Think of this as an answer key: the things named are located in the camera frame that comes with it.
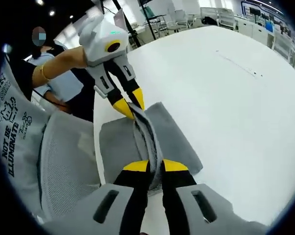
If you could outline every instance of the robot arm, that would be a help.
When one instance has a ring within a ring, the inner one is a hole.
[[[78,35],[86,54],[87,70],[95,79],[94,89],[102,98],[107,98],[114,109],[134,119],[121,91],[108,73],[118,78],[130,100],[144,110],[142,90],[135,81],[135,72],[127,58],[128,33],[100,16],[87,19]]]

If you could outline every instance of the white tabletop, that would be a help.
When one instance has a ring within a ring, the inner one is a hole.
[[[161,101],[201,159],[195,180],[243,219],[270,225],[295,192],[295,70],[261,43],[216,26],[158,39],[128,57],[145,107]],[[99,162],[100,127],[121,117],[95,95]],[[161,195],[150,199],[144,232],[168,234],[160,204]]]

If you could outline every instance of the light blue shirt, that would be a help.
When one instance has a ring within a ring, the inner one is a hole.
[[[39,58],[31,58],[28,62],[38,66],[52,58],[54,58],[52,54],[42,52]],[[67,102],[79,94],[82,88],[83,84],[77,77],[71,71],[67,71],[35,90],[41,95],[44,95],[47,91],[51,91],[59,100]]]

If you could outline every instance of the gold bracelet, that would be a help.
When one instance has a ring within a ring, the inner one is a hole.
[[[41,68],[40,68],[41,75],[43,76],[43,78],[45,78],[45,80],[47,80],[47,81],[51,81],[51,79],[48,79],[48,78],[47,78],[47,77],[45,77],[45,75],[44,75],[44,72],[43,72],[44,65],[45,65],[45,64],[43,64],[43,65],[41,66]]]

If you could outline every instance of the white desk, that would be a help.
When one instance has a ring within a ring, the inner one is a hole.
[[[145,107],[163,102],[200,157],[196,181],[240,217],[269,225],[295,192],[295,70],[268,47],[216,26],[158,39],[128,58]],[[100,161],[100,127],[122,115],[98,94],[94,110]],[[161,195],[146,211],[144,232],[168,234]]]

